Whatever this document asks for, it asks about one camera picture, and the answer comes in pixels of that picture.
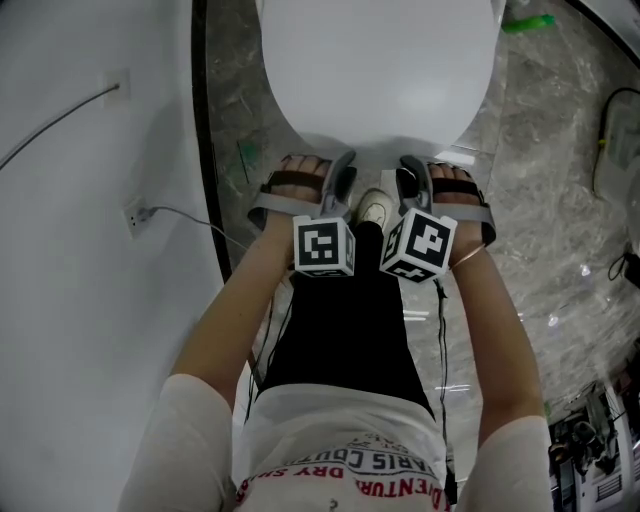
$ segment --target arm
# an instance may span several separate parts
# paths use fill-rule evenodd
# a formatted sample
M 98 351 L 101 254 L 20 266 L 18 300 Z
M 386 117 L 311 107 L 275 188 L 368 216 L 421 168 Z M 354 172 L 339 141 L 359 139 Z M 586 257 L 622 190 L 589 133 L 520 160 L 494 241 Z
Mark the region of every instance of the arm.
M 473 181 L 463 170 L 432 165 L 434 178 Z M 436 202 L 479 204 L 469 194 L 443 193 Z M 486 250 L 461 261 L 482 245 L 477 222 L 460 222 L 450 264 L 467 315 L 483 407 L 479 445 L 500 427 L 525 416 L 544 417 L 535 356 L 509 292 Z
M 281 170 L 326 176 L 330 162 L 288 156 Z M 272 194 L 318 202 L 318 191 L 280 185 Z M 267 306 L 293 258 L 293 219 L 269 213 L 262 235 L 251 245 L 231 279 L 202 316 L 173 368 L 198 377 L 222 395 L 233 410 L 236 388 Z

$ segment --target floor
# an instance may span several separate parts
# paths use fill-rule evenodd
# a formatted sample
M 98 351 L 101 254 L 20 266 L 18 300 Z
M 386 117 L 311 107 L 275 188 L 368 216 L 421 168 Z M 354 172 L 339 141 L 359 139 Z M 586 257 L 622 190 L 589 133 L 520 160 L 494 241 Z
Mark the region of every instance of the floor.
M 250 243 L 257 232 L 246 212 L 258 185 L 282 156 L 309 148 L 269 92 L 253 0 L 213 2 L 209 10 L 210 117 L 223 222 L 231 236 Z M 604 102 L 618 87 L 638 87 L 640 72 L 561 0 L 532 0 L 513 14 L 543 13 L 556 17 L 554 27 L 500 36 L 485 102 L 451 151 L 474 159 L 467 168 L 486 190 L 497 222 L 490 251 L 538 357 L 550 416 L 558 418 L 640 332 L 640 293 L 607 278 L 625 244 L 624 219 L 591 193 Z M 371 186 L 397 200 L 393 171 L 361 172 L 356 198 Z M 235 266 L 241 253 L 233 245 L 229 250 Z M 465 385 L 446 399 L 460 477 L 473 461 L 481 397 L 462 305 L 450 278 L 445 287 L 449 384 Z M 407 322 L 407 333 L 424 389 L 439 409 L 435 289 L 403 282 L 402 291 L 405 308 L 426 317 Z M 289 298 L 284 287 L 277 294 L 276 327 Z

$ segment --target fiducial marker cube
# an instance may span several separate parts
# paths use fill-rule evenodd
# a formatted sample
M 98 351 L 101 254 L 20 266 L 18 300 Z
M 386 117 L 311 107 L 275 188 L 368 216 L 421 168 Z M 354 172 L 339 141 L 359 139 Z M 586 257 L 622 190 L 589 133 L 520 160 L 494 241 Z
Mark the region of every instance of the fiducial marker cube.
M 295 269 L 311 277 L 352 276 L 356 239 L 341 217 L 293 218 Z
M 380 270 L 415 283 L 447 272 L 458 223 L 411 208 L 385 239 Z

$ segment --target foot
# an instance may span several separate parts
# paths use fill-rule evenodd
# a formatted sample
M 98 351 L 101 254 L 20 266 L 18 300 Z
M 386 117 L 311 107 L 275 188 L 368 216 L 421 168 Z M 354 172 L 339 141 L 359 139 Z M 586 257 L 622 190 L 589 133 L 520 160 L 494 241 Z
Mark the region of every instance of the foot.
M 393 201 L 382 190 L 371 188 L 360 200 L 356 213 L 356 226 L 363 222 L 375 222 L 384 231 L 391 218 Z

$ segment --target white t-shirt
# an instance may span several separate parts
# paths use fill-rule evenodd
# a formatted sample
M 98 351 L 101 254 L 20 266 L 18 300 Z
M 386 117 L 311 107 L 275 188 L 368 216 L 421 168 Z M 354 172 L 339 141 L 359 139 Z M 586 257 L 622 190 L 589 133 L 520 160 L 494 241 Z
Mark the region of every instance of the white t-shirt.
M 478 452 L 457 511 L 548 512 L 549 433 L 514 421 Z M 174 375 L 149 420 L 120 512 L 450 510 L 444 444 L 417 404 L 332 386 L 265 391 L 234 460 L 231 410 L 201 380 Z

